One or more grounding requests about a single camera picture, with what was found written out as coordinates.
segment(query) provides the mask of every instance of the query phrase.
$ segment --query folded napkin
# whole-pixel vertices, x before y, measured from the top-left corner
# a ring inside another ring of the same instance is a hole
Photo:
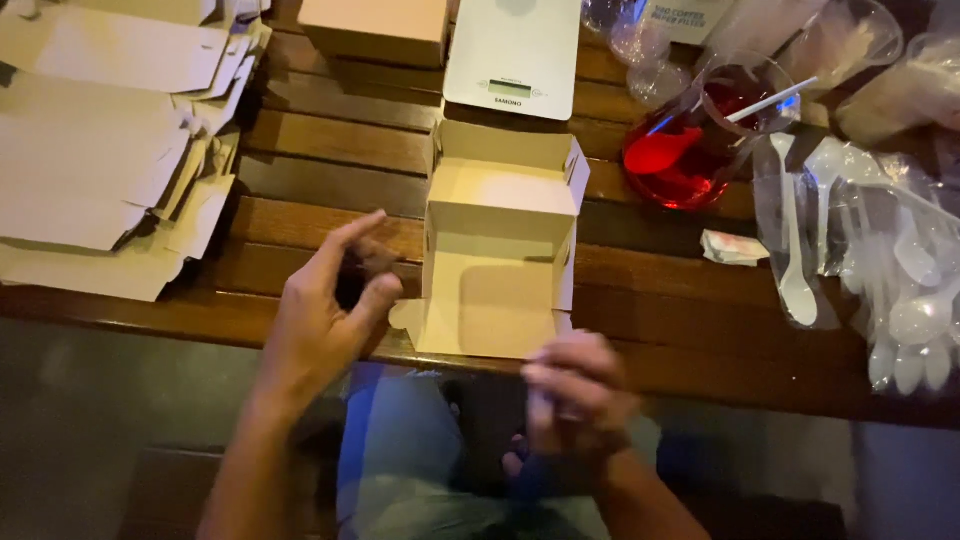
[[[759,240],[744,236],[704,230],[700,244],[704,246],[705,258],[721,264],[756,266],[758,260],[770,257]]]

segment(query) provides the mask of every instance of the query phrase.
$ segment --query right hand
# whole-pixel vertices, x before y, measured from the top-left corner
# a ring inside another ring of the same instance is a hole
[[[527,434],[534,453],[595,461],[630,447],[627,422],[639,398],[626,390],[623,362],[602,335],[558,337],[522,375],[530,385]]]

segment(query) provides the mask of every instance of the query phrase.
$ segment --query red liquid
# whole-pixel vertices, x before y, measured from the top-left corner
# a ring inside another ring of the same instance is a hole
[[[704,92],[713,105],[724,116],[733,114],[759,101],[764,92],[750,92],[745,95],[737,88],[708,83]],[[652,112],[636,129],[630,131],[624,140],[624,155],[638,140],[651,135],[675,135],[664,137],[661,141],[676,140],[685,146],[672,165],[661,168],[651,166],[646,170],[661,169],[652,174],[634,174],[626,171],[630,186],[640,195],[653,199],[670,209],[698,209],[715,201],[723,194],[735,172],[732,167],[738,162],[738,154],[743,149],[734,147],[742,137],[723,129],[709,117],[704,106],[696,111],[678,110],[679,101],[668,103]],[[744,118],[738,125],[747,130],[755,130],[760,120],[756,115]],[[701,136],[690,140],[690,129],[700,129]],[[662,156],[648,156],[651,165],[660,165]]]

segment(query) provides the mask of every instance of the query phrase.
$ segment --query left hand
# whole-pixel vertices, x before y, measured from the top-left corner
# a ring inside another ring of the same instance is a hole
[[[383,265],[390,253],[369,234],[386,218],[381,210],[330,233],[320,251],[287,281],[263,350],[257,395],[279,400],[289,407],[286,411],[300,415],[359,356],[403,285],[396,275],[381,273],[347,313],[334,298],[337,277],[347,250]]]

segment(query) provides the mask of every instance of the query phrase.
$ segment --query gray pants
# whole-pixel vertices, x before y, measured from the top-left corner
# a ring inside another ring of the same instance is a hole
[[[660,430],[638,418],[635,446],[655,459]],[[436,381],[380,379],[355,388],[337,478],[341,540],[610,538],[591,497],[517,504],[451,488],[464,439]]]

